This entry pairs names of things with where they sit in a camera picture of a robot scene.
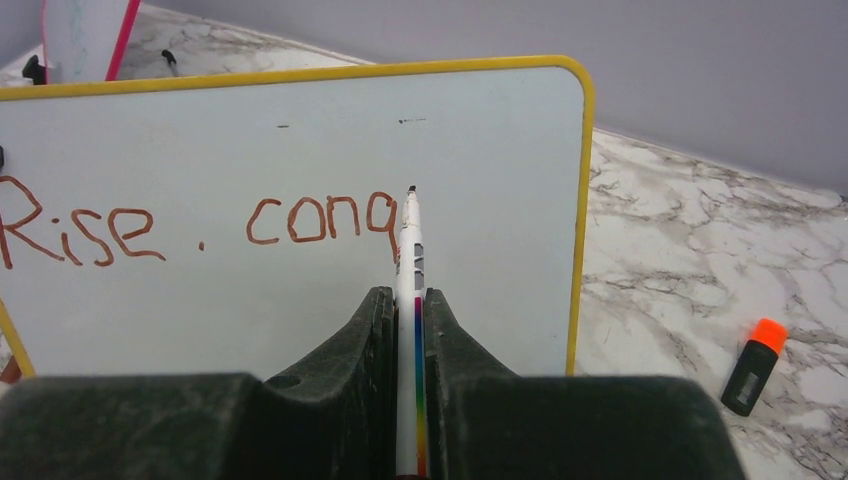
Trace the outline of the red marker cap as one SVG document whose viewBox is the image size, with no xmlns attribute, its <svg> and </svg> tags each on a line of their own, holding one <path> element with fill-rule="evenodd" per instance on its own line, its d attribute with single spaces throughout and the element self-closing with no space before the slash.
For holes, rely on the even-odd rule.
<svg viewBox="0 0 848 480">
<path fill-rule="evenodd" d="M 14 356 L 12 356 L 1 371 L 0 381 L 4 384 L 14 384 L 22 377 L 22 371 Z"/>
</svg>

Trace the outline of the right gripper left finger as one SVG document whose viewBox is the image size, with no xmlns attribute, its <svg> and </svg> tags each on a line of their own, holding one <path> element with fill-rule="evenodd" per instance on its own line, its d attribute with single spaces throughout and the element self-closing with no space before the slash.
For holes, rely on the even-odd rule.
<svg viewBox="0 0 848 480">
<path fill-rule="evenodd" d="M 1 401 L 5 479 L 386 479 L 393 302 L 268 380 L 249 373 L 54 376 Z"/>
</svg>

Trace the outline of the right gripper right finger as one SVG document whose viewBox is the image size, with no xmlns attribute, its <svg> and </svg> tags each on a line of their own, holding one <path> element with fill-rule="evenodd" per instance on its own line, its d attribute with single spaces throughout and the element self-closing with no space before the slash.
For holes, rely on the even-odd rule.
<svg viewBox="0 0 848 480">
<path fill-rule="evenodd" d="M 429 289 L 435 479 L 742 479 L 721 415 L 671 376 L 529 376 L 467 333 Z"/>
</svg>

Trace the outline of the yellow framed whiteboard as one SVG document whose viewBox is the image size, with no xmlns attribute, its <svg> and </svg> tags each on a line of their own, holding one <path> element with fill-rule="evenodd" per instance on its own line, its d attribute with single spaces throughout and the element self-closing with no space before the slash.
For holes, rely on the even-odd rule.
<svg viewBox="0 0 848 480">
<path fill-rule="evenodd" d="M 595 89 L 560 56 L 6 87 L 1 331 L 24 377 L 267 378 L 425 280 L 525 375 L 575 368 Z"/>
</svg>

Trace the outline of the white whiteboard marker pen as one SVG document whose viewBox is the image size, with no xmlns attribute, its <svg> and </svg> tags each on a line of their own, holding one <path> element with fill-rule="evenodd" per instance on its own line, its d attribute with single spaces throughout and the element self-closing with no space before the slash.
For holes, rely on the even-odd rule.
<svg viewBox="0 0 848 480">
<path fill-rule="evenodd" d="M 397 479 L 426 479 L 429 476 L 423 257 L 420 205 L 417 190 L 411 186 L 401 209 L 394 289 L 397 313 Z"/>
</svg>

